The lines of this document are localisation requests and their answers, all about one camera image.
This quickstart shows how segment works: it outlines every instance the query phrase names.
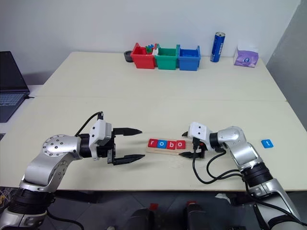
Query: floor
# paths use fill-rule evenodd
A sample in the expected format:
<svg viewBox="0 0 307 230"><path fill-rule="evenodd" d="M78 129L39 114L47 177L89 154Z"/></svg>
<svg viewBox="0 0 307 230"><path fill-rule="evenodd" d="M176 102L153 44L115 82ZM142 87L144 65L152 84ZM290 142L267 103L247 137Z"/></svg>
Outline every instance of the floor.
<svg viewBox="0 0 307 230"><path fill-rule="evenodd" d="M49 211L58 217L81 222L86 230L105 230L115 226L121 230L131 214L142 207L158 204L155 230L182 229L183 209L188 201L196 201L208 214L213 230L226 230L229 226L246 226L259 230L251 205L231 206L226 199L215 198L217 193L202 192L104 192L99 203L90 204L57 198ZM291 192L303 221L307 221L307 192ZM79 230L73 224L46 218L41 230Z"/></svg>

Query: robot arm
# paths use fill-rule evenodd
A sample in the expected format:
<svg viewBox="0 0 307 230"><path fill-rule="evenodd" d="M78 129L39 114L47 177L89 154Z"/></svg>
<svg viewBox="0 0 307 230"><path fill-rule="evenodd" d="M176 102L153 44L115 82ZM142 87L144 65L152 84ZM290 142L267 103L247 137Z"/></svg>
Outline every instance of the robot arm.
<svg viewBox="0 0 307 230"><path fill-rule="evenodd" d="M206 126L193 122L189 126L188 138L199 139L205 143L208 150L223 146L229 149L251 197L261 200L262 203L282 208L301 221L293 202L277 179L271 176L254 147L247 142L242 129L232 126L213 133ZM254 210L260 227L264 230L305 230L293 218L272 207L258 203L254 206Z"/></svg>
<svg viewBox="0 0 307 230"><path fill-rule="evenodd" d="M103 113L97 114L98 120L89 134L79 135L78 131L75 136L55 135L44 142L39 155L28 165L12 202L4 210L0 230L40 226L72 161L87 157L94 160L107 158L108 163L117 165L144 157L136 154L115 158L115 135L130 136L142 132L132 128L114 128L112 131L112 125L103 120Z"/></svg>

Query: red bin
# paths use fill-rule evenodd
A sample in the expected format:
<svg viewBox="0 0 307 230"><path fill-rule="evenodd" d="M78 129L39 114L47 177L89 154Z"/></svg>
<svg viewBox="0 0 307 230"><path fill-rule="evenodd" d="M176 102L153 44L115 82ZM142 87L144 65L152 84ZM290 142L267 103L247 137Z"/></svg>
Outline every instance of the red bin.
<svg viewBox="0 0 307 230"><path fill-rule="evenodd" d="M153 53L153 49L156 48L156 44L154 45L154 48L152 48L152 51L150 54L146 53L146 48L139 45L139 43L136 43L133 51L131 53L132 60L138 69L154 69L155 67L155 59Z"/></svg>

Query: laptop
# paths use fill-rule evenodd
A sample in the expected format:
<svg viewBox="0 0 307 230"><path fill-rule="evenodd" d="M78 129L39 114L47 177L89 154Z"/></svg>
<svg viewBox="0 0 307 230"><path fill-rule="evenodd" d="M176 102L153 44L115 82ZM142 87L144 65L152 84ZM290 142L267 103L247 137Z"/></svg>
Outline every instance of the laptop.
<svg viewBox="0 0 307 230"><path fill-rule="evenodd" d="M0 52L0 123L10 119L29 93L11 52Z"/></svg>

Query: black cable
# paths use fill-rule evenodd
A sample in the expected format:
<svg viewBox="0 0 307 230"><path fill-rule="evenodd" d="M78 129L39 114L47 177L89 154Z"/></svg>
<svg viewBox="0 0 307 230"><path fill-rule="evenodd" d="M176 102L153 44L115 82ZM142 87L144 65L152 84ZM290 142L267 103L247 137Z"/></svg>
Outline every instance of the black cable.
<svg viewBox="0 0 307 230"><path fill-rule="evenodd" d="M200 178L200 176L198 175L198 173L197 173L197 171L196 171L196 169L195 169L195 159L196 159L196 149L194 149L192 167L193 167L193 171L194 171L194 173L195 173L195 176L196 176L197 179L198 179L200 182L202 182L203 184L212 184L213 182L215 182L215 181L217 181L217 180L221 180L221 178L223 178L223 176L225 176L226 174L229 173L229 171L227 171L227 172L224 172L224 173L222 173L221 175L219 175L219 176L213 178L213 179L210 180L210 181L204 181L204 180L202 180L202 179ZM239 177L242 177L241 174L232 174L232 175L229 175L229 177L230 177L230 176L239 176Z"/></svg>
<svg viewBox="0 0 307 230"><path fill-rule="evenodd" d="M83 126L78 130L78 132L75 134L75 137L78 136L80 134L80 132L82 131L82 129L84 129L84 127L87 125L87 123L90 122L90 120L92 120L92 118L98 114L102 114L102 112L97 112L94 113L93 115L90 116L90 118L87 119L87 121L83 124Z"/></svg>
<svg viewBox="0 0 307 230"><path fill-rule="evenodd" d="M283 208L278 207L278 206L275 206L275 205L272 205L272 204L269 204L269 203L265 203L265 202L263 202L263 201L261 201L261 200L259 200L259 199L256 199L255 197L253 197L252 194L251 194L251 193L249 192L249 190L248 190L248 183L247 183L246 181L245 181L245 189L246 189L246 193L248 194L249 198L250 198L251 200L253 200L255 203L258 203L258 204L261 204L261 205L264 205L264 206L267 206L267 207L270 207L270 208L274 208L274 209L276 209L276 210L278 210L278 211L281 211L281 212L287 214L288 216L290 216L293 220L295 220L295 222L297 222L297 223L299 223L299 224L301 224L301 225L307 226L306 223L301 222L301 221L300 221L297 217L295 217L292 213L290 213L290 212L284 210Z"/></svg>
<svg viewBox="0 0 307 230"><path fill-rule="evenodd" d="M208 175L211 176L213 179L215 179L216 177L213 176L213 175L209 172L209 166L210 166L210 164L211 164L215 159L217 159L217 158L219 158L219 157L221 157L221 156L223 156L223 155L226 154L226 150L224 150L224 149L216 149L215 151L216 151L216 152L221 152L221 151L222 151L222 153L219 154L219 155L217 155L217 156L212 157L212 158L209 160L209 162L208 162L208 164L207 164L207 166L206 166L206 170L207 170ZM238 169L232 169L232 170L226 171L225 173L228 174L228 173L232 173L232 172L240 172L240 171L239 171ZM226 178L229 178L229 177L232 177L232 176L238 176L238 174L237 174L237 173L233 173L233 174L230 174L230 175L227 175L227 176L223 176L223 177L221 177L219 180L223 180L223 179L226 179Z"/></svg>
<svg viewBox="0 0 307 230"><path fill-rule="evenodd" d="M68 223L72 223L72 224L76 224L80 227L81 230L84 230L84 227L81 223L75 221L75 220L72 220L72 219L63 219L63 218L60 218L60 217L55 217L53 216L49 210L47 209L47 215L52 218L52 219L55 219L55 220L58 220L58 221L63 221L63 222L68 222Z"/></svg>

